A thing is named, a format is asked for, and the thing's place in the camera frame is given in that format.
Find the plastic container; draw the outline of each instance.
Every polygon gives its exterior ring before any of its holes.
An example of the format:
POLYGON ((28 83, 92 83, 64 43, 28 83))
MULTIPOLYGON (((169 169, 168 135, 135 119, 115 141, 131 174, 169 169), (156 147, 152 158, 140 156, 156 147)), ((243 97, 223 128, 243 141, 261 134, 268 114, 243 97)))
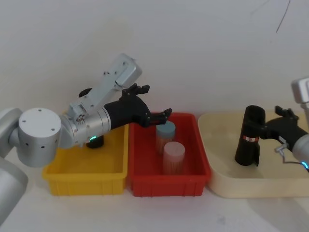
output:
POLYGON ((157 125, 155 130, 155 148, 158 154, 163 155, 164 146, 168 142, 173 141, 175 137, 176 127, 171 121, 167 121, 163 125, 157 125))
POLYGON ((200 196, 211 177, 210 167, 192 114, 173 113, 175 141, 184 145, 182 175, 163 174, 163 156, 155 149, 155 127, 130 124, 129 184, 134 196, 200 196))
POLYGON ((163 153, 163 174, 182 174, 184 154, 185 148, 181 143, 169 142, 165 144, 163 153))
POLYGON ((122 194, 127 175, 128 125, 104 136, 104 146, 58 149, 43 170, 56 196, 122 194))

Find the robotic arm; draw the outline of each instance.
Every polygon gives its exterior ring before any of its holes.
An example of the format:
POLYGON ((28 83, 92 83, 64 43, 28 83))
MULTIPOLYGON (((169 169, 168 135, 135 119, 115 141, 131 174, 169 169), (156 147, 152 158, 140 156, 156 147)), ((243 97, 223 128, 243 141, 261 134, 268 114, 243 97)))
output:
MULTIPOLYGON (((309 125, 309 77, 294 80, 292 90, 295 101, 305 111, 309 125)), ((309 172, 309 134, 297 125, 299 118, 291 109, 276 106, 275 113, 280 117, 265 122, 264 109, 258 106, 246 108, 235 160, 240 165, 258 165, 258 139, 275 139, 281 143, 275 151, 282 156, 283 163, 302 164, 309 172), (299 162, 285 161, 285 149, 290 150, 299 162)))
POLYGON ((44 108, 0 112, 0 186, 4 186, 0 188, 0 225, 16 206, 28 183, 27 176, 4 159, 14 146, 25 165, 43 167, 54 160, 58 147, 83 145, 91 138, 131 122, 142 127, 166 123, 172 109, 152 114, 138 97, 150 88, 134 84, 140 75, 141 69, 134 59, 121 54, 104 72, 103 81, 71 103, 63 115, 44 108), (122 91, 121 98, 106 103, 117 91, 122 91))

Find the white table surface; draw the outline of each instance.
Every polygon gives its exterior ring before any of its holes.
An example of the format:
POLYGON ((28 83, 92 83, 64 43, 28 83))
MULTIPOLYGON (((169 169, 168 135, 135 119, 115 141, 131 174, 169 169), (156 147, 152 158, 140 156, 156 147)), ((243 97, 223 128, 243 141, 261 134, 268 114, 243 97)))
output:
POLYGON ((0 232, 308 232, 309 198, 55 197, 15 151, 7 157, 29 177, 27 191, 0 232))

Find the green led light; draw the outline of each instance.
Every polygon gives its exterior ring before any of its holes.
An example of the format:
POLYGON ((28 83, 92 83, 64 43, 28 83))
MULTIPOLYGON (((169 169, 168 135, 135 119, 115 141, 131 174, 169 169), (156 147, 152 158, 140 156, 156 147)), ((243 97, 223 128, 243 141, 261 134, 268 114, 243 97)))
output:
POLYGON ((91 141, 91 140, 93 140, 93 139, 95 139, 96 138, 96 136, 93 136, 93 137, 91 137, 90 139, 89 139, 89 141, 91 141))

